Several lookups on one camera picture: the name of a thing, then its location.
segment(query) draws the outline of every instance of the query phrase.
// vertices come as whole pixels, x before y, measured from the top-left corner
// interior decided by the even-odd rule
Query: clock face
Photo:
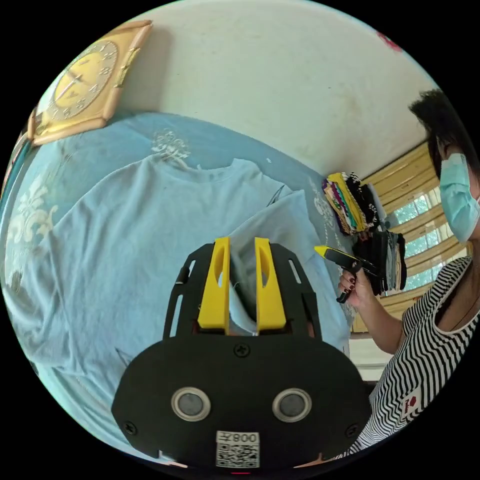
[[[46,112],[52,120],[68,120],[85,110],[108,83],[117,63],[114,42],[100,40],[74,60],[58,81]]]

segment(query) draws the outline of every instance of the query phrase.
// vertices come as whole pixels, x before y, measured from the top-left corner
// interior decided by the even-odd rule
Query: black hair
[[[452,144],[460,148],[471,170],[480,178],[480,161],[474,146],[459,115],[444,92],[440,89],[421,92],[420,99],[412,103],[409,110],[426,130],[428,152],[438,178],[440,178],[442,157],[437,139],[442,144]]]

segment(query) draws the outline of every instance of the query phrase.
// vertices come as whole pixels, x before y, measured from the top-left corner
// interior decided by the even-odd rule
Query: clock hand
[[[82,77],[83,77],[82,74],[80,74],[80,75],[75,75],[71,70],[67,70],[67,71],[66,71],[66,74],[67,74],[69,77],[71,77],[72,79],[74,79],[75,82],[80,82],[80,83],[82,83],[82,84],[86,84],[86,85],[88,85],[89,87],[92,86],[91,83],[85,81],[85,80],[82,78]]]
[[[61,99],[65,93],[67,92],[67,90],[75,83],[75,79],[73,79],[57,96],[57,98],[54,100],[55,102],[59,99]]]

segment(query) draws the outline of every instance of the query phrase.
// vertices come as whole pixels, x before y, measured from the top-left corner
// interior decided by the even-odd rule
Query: screw
[[[354,423],[353,425],[350,425],[346,430],[345,430],[345,436],[349,439],[353,437],[356,433],[357,430],[359,429],[359,426]]]
[[[123,424],[123,429],[129,434],[129,435],[136,435],[137,434],[137,427],[131,422],[131,421],[126,421]]]
[[[250,355],[250,347],[245,343],[237,343],[233,348],[233,353],[240,359]]]

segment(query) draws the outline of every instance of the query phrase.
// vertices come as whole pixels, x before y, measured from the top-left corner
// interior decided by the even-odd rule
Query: surgical face mask
[[[475,200],[470,193],[465,155],[453,153],[441,163],[440,198],[451,231],[459,242],[466,242],[480,218],[480,197]]]

